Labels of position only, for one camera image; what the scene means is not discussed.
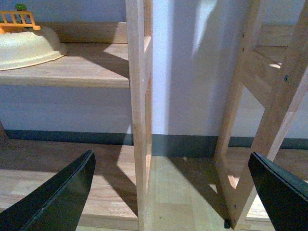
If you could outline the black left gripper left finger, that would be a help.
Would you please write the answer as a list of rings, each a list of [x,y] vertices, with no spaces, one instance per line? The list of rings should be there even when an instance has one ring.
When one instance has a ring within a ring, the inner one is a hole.
[[[2,231],[74,231],[96,166],[88,150],[28,196],[0,214]]]

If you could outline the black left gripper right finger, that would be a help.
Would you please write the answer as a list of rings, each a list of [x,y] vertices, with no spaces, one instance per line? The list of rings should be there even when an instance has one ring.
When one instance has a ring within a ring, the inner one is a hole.
[[[276,231],[308,229],[308,184],[259,153],[248,167],[257,194]]]

